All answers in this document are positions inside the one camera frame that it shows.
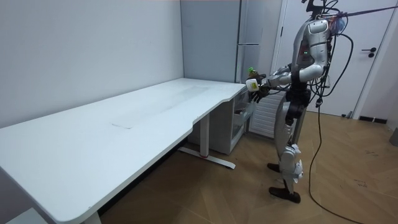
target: humanoid robot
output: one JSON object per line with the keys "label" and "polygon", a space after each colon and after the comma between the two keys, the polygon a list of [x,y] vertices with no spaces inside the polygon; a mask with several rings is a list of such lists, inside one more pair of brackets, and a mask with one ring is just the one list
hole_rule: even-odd
{"label": "humanoid robot", "polygon": [[257,74],[246,80],[250,97],[257,103],[271,89],[290,84],[276,112],[274,140],[279,163],[268,164],[267,167],[280,172],[285,185],[284,188],[270,187],[270,194],[295,203],[301,201],[300,195],[294,192],[294,183],[303,176],[303,167],[301,160],[295,162],[300,151],[296,144],[291,143],[293,123],[301,117],[310,102],[311,91],[307,88],[307,82],[322,77],[330,66],[331,58],[330,25],[318,16],[317,7],[310,0],[307,11],[312,11],[313,15],[296,35],[292,63],[268,77]]}

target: baseboard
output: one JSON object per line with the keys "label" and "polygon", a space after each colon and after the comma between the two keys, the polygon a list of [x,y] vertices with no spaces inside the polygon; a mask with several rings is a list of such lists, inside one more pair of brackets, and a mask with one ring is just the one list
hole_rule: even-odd
{"label": "baseboard", "polygon": [[371,118],[371,117],[367,117],[367,116],[360,116],[359,120],[360,121],[375,122],[375,123],[380,123],[380,124],[387,124],[387,120],[386,119]]}

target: desk leg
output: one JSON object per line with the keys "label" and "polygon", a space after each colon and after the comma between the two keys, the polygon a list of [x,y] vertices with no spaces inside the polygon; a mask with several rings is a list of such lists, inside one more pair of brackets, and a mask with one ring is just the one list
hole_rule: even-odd
{"label": "desk leg", "polygon": [[90,217],[86,219],[82,224],[101,224],[100,216],[98,212],[95,212]]}
{"label": "desk leg", "polygon": [[207,114],[200,120],[200,152],[196,152],[186,147],[181,147],[179,151],[189,153],[193,156],[201,157],[202,159],[215,162],[230,169],[235,169],[235,164],[233,164],[232,162],[209,156],[209,127],[210,114]]}

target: wooden floor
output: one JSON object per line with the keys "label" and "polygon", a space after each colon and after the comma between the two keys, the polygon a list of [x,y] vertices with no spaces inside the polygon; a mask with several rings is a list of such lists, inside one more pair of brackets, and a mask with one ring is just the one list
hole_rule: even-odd
{"label": "wooden floor", "polygon": [[[363,223],[398,223],[398,147],[384,124],[321,116],[323,147],[313,167],[313,195],[326,208]],[[295,185],[300,204],[274,198],[283,186],[266,169],[277,162],[273,142],[245,135],[229,170],[176,152],[101,216],[114,223],[349,223],[322,210],[308,194],[308,170],[319,143],[317,115],[307,113],[298,145],[305,177]]]}

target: black cable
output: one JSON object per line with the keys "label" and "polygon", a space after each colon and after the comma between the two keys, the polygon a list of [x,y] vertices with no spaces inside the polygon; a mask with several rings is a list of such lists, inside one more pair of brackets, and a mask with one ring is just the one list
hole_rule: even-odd
{"label": "black cable", "polygon": [[333,59],[333,54],[334,54],[334,52],[335,52],[335,47],[336,47],[336,39],[337,39],[337,37],[338,37],[339,35],[342,35],[342,36],[344,36],[344,37],[346,37],[347,39],[350,40],[350,42],[351,42],[351,50],[350,50],[350,53],[349,53],[349,57],[348,57],[348,60],[347,60],[347,64],[346,64],[346,66],[344,67],[344,69],[343,69],[342,73],[340,74],[339,78],[337,79],[335,85],[334,85],[333,88],[331,89],[331,92],[330,92],[329,94],[327,94],[327,95],[324,95],[324,92],[325,92],[325,85],[326,85],[326,77],[327,77],[327,75],[328,75],[328,72],[329,72],[329,68],[330,68],[330,67],[328,67],[328,68],[325,70],[325,74],[322,76],[322,78],[320,79],[320,82],[319,82],[319,83],[318,83],[316,80],[315,80],[315,81],[313,80],[312,83],[311,83],[311,85],[310,85],[311,91],[314,93],[314,95],[313,95],[313,97],[312,97],[312,99],[311,99],[310,101],[312,101],[312,100],[314,99],[315,96],[318,96],[318,97],[319,97],[318,100],[317,100],[317,107],[318,107],[318,131],[319,131],[319,140],[320,140],[320,142],[319,142],[318,149],[317,149],[317,151],[315,152],[315,154],[314,154],[314,156],[313,156],[313,158],[312,158],[312,160],[311,160],[311,164],[310,164],[310,171],[309,171],[310,174],[309,174],[309,182],[308,182],[308,191],[309,191],[309,194],[310,194],[311,199],[312,199],[319,207],[321,207],[322,209],[326,210],[327,212],[330,212],[330,213],[333,214],[333,215],[336,215],[337,217],[340,217],[340,218],[342,218],[342,219],[348,220],[348,221],[350,221],[350,222],[358,223],[358,224],[363,224],[363,223],[361,223],[361,222],[357,222],[357,221],[352,220],[352,219],[350,219],[350,218],[346,218],[346,217],[344,217],[344,216],[342,216],[342,215],[339,215],[339,214],[337,214],[337,213],[335,213],[335,212],[332,212],[331,210],[325,208],[324,206],[322,206],[321,204],[319,204],[319,203],[314,199],[314,197],[312,196],[312,193],[311,193],[311,173],[312,173],[312,165],[313,165],[313,162],[315,161],[315,158],[317,157],[317,155],[318,155],[318,153],[319,153],[319,150],[320,150],[320,148],[321,148],[321,146],[322,146],[322,129],[321,129],[321,122],[320,122],[321,105],[322,105],[322,103],[323,103],[323,99],[322,99],[322,98],[323,98],[323,97],[326,97],[326,96],[329,96],[329,95],[333,92],[333,90],[335,89],[337,83],[339,82],[340,78],[343,76],[343,74],[345,73],[345,70],[347,69],[347,66],[348,66],[348,64],[349,64],[349,61],[351,60],[351,56],[352,56],[353,49],[354,49],[354,42],[353,42],[353,40],[352,40],[349,36],[347,36],[347,35],[345,35],[345,34],[336,34],[336,35],[334,36],[335,39],[334,39],[333,49],[332,49],[332,51],[331,51],[330,63],[331,63],[331,60]]}
{"label": "black cable", "polygon": [[345,219],[345,220],[350,221],[350,222],[353,222],[353,223],[364,224],[364,223],[357,222],[357,221],[355,221],[355,220],[352,220],[352,219],[350,219],[350,218],[346,218],[346,217],[344,217],[344,216],[342,216],[342,215],[339,215],[339,214],[337,214],[337,213],[332,212],[331,210],[329,210],[329,209],[325,208],[324,206],[320,205],[320,204],[314,199],[314,197],[312,196],[312,193],[311,193],[311,170],[312,170],[312,164],[313,164],[315,158],[317,157],[318,152],[319,152],[319,150],[320,150],[320,148],[321,148],[321,146],[322,146],[322,132],[321,132],[321,116],[320,116],[320,114],[321,114],[321,106],[318,107],[318,131],[319,131],[319,140],[320,140],[320,142],[319,142],[318,149],[317,149],[317,151],[315,152],[315,155],[313,156],[312,161],[311,161],[311,165],[310,165],[310,175],[309,175],[309,183],[308,183],[308,185],[309,185],[308,188],[309,188],[309,191],[310,191],[310,197],[311,197],[311,199],[312,199],[319,207],[321,207],[322,209],[324,209],[324,210],[326,210],[326,211],[328,211],[328,212],[330,212],[330,213],[336,215],[337,217],[340,217],[340,218],[342,218],[342,219]]}
{"label": "black cable", "polygon": [[268,95],[275,95],[275,94],[278,94],[278,93],[280,93],[280,92],[286,90],[286,89],[289,88],[289,87],[290,87],[290,85],[287,85],[287,86],[285,86],[285,87],[280,87],[280,86],[279,86],[279,88],[281,88],[281,90],[279,90],[279,91],[276,92],[276,93],[269,93]]}
{"label": "black cable", "polygon": [[340,10],[334,8],[334,6],[335,6],[337,3],[338,3],[338,0],[333,0],[333,1],[328,2],[328,4],[326,4],[326,6],[325,6],[325,9],[327,9],[327,11],[326,11],[325,13],[328,13],[330,10],[340,12]]}
{"label": "black cable", "polygon": [[351,56],[353,55],[353,51],[354,51],[354,41],[353,41],[348,35],[346,35],[346,34],[336,34],[336,35],[335,35],[335,38],[338,37],[338,36],[340,36],[340,35],[342,35],[343,37],[346,37],[346,38],[351,42],[351,50],[350,50],[350,52],[349,52],[349,57],[348,57],[347,63],[346,63],[346,65],[345,65],[345,67],[344,67],[342,73],[341,73],[340,76],[338,77],[336,83],[333,85],[333,88],[332,88],[332,89],[330,90],[330,92],[329,92],[328,94],[326,94],[325,96],[330,96],[331,93],[333,93],[333,91],[335,90],[335,88],[336,88],[336,86],[337,86],[337,83],[340,81],[340,79],[341,79],[342,76],[344,75],[344,73],[345,73],[345,71],[346,71],[346,69],[347,69],[347,67],[348,67],[349,62],[351,61]]}

